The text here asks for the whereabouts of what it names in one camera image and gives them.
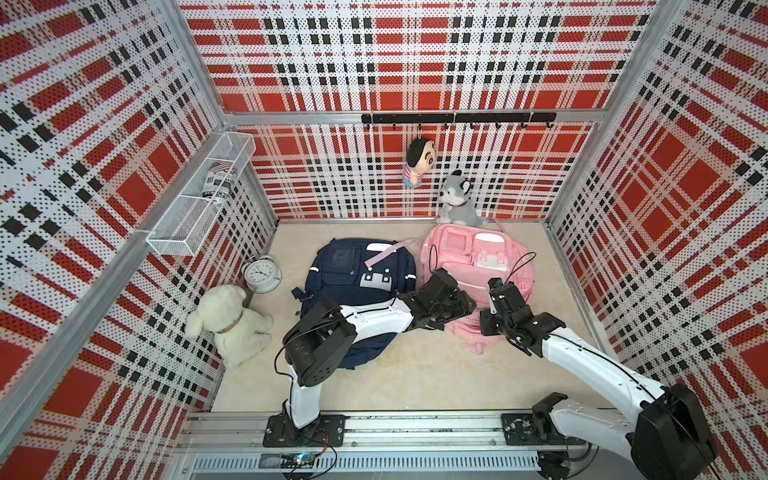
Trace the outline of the pink school backpack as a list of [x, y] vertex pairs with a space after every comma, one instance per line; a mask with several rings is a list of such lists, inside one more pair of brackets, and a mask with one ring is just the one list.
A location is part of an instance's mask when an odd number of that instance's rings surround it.
[[511, 281], [528, 300], [535, 285], [529, 254], [526, 247], [503, 231], [455, 224], [436, 226], [422, 244], [424, 279], [444, 269], [477, 304], [471, 314], [447, 325], [473, 354], [482, 355], [498, 342], [496, 337], [482, 335], [480, 329], [480, 311], [490, 306], [488, 281], [496, 277]]

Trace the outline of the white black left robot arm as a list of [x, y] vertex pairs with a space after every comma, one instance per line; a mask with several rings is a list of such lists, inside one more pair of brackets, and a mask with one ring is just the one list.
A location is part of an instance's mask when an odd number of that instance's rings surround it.
[[341, 366], [351, 348], [384, 334], [445, 325], [471, 314], [476, 302], [444, 269], [419, 290], [379, 303], [349, 306], [324, 300], [284, 336], [291, 387], [282, 411], [268, 419], [265, 448], [340, 447], [346, 416], [322, 414], [322, 384]]

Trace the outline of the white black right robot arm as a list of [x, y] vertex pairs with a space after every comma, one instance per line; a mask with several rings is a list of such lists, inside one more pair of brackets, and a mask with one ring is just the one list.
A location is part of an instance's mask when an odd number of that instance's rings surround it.
[[694, 479], [718, 456], [696, 394], [683, 384], [665, 386], [594, 349], [563, 321], [533, 314], [511, 282], [488, 282], [491, 306], [480, 314], [485, 336], [502, 336], [528, 356], [556, 364], [608, 400], [600, 410], [553, 392], [532, 408], [540, 441], [582, 439], [634, 463], [648, 479]]

